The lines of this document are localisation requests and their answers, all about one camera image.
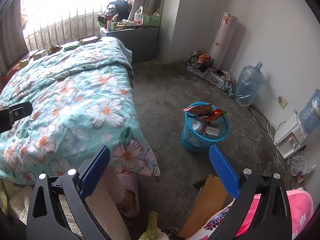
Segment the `large water bottle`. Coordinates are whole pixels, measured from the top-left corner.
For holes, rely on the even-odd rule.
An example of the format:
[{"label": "large water bottle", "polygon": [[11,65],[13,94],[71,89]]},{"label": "large water bottle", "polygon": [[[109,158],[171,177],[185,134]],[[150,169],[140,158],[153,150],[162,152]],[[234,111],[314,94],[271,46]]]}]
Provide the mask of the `large water bottle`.
[{"label": "large water bottle", "polygon": [[242,69],[235,90],[235,99],[241,106],[247,107],[251,105],[263,84],[264,77],[260,71],[261,67],[262,63],[258,61],[255,67],[245,66]]},{"label": "large water bottle", "polygon": [[320,90],[316,89],[312,98],[299,113],[301,123],[308,134],[320,125]]}]

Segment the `bed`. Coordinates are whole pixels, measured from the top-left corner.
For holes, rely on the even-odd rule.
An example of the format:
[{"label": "bed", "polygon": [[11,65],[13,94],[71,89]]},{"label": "bed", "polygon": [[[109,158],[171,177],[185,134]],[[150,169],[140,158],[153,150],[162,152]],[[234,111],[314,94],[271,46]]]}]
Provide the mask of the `bed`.
[{"label": "bed", "polygon": [[133,99],[132,53],[103,37],[42,57],[17,72],[1,109],[30,101],[31,116],[0,134],[0,177],[33,185],[39,174],[63,175],[107,145],[109,165],[159,176]]}]

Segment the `window railing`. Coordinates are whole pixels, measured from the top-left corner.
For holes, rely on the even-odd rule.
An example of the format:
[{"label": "window railing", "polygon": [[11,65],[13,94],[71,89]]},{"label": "window railing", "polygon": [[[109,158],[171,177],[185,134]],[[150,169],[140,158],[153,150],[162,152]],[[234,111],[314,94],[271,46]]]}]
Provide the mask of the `window railing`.
[{"label": "window railing", "polygon": [[112,1],[115,0],[59,0],[41,8],[23,31],[29,51],[99,36],[98,14]]}]

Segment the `concrete floor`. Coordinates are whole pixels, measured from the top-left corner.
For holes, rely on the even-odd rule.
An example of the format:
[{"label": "concrete floor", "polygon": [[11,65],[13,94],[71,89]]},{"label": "concrete floor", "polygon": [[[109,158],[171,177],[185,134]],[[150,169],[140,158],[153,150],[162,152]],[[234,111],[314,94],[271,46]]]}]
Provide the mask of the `concrete floor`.
[{"label": "concrete floor", "polygon": [[[140,214],[125,219],[132,240],[146,230],[152,210],[159,214],[161,230],[168,233],[168,225],[180,228],[197,195],[192,183],[214,174],[207,151],[189,152],[180,141],[183,108],[196,101],[210,102],[228,111],[230,132],[217,144],[223,154],[261,175],[278,172],[287,189],[297,187],[285,161],[280,160],[285,170],[277,162],[271,138],[252,114],[235,100],[222,96],[220,89],[189,72],[183,63],[134,67],[134,91],[142,132],[156,154],[161,175],[138,176]],[[263,117],[255,115],[267,126]]]}]

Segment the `pink blanket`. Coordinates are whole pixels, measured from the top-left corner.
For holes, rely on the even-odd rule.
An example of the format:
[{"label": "pink blanket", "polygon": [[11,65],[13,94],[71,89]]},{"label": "pink blanket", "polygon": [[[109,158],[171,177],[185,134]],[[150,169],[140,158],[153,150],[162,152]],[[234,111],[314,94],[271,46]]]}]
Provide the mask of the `pink blanket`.
[{"label": "pink blanket", "polygon": [[[289,205],[291,210],[292,218],[292,239],[294,239],[306,226],[310,218],[313,215],[313,201],[310,194],[304,190],[296,189],[287,191]],[[254,217],[258,203],[260,200],[260,194],[254,196],[250,209],[247,216],[244,219],[238,233],[236,236],[245,233]],[[214,214],[207,223],[198,230],[192,237],[188,240],[207,240],[207,238],[212,234],[212,232],[217,228],[217,226],[224,219],[229,208],[233,204],[233,201],[224,209],[220,210],[218,213]]]}]

